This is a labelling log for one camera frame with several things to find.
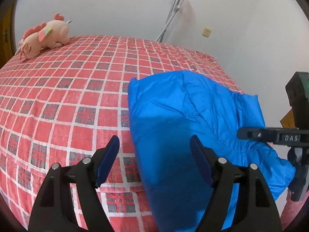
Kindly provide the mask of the pink plush unicorn toy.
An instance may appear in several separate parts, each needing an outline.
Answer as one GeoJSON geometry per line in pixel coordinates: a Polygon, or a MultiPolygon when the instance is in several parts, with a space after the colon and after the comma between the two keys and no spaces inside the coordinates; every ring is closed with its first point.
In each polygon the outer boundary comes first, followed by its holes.
{"type": "Polygon", "coordinates": [[[65,21],[63,16],[56,13],[53,20],[27,29],[18,42],[19,47],[15,55],[18,55],[20,60],[23,55],[27,60],[31,60],[46,48],[55,49],[67,45],[70,42],[69,23],[71,22],[72,19],[65,21]]]}

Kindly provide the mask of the blue puffer jacket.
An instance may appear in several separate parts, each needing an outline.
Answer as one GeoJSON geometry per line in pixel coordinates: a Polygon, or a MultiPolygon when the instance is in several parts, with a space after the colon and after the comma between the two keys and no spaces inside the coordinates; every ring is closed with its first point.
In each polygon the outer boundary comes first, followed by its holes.
{"type": "Polygon", "coordinates": [[[255,163],[275,199],[295,175],[269,145],[237,137],[241,127],[265,127],[255,95],[174,71],[133,78],[128,109],[138,172],[159,231],[194,231],[212,195],[190,150],[193,135],[234,165],[255,163]]]}

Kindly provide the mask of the yellow wall socket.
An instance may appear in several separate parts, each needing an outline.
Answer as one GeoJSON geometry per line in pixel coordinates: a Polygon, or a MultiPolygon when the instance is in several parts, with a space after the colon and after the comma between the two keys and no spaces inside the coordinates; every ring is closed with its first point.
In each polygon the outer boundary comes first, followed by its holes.
{"type": "Polygon", "coordinates": [[[202,35],[204,36],[204,37],[209,37],[210,35],[211,35],[211,33],[212,33],[212,31],[210,30],[210,29],[208,29],[208,28],[204,28],[204,30],[203,30],[203,32],[202,32],[202,35]]]}

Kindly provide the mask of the red plaid bed sheet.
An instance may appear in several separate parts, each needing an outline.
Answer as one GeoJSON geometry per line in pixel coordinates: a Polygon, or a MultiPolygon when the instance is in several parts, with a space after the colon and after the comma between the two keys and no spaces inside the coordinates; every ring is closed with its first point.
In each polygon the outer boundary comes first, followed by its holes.
{"type": "Polygon", "coordinates": [[[114,36],[78,36],[34,60],[1,68],[1,207],[26,228],[53,163],[75,165],[118,136],[121,145],[97,195],[116,231],[156,231],[137,170],[127,104],[132,78],[190,70],[239,91],[208,55],[114,36]]]}

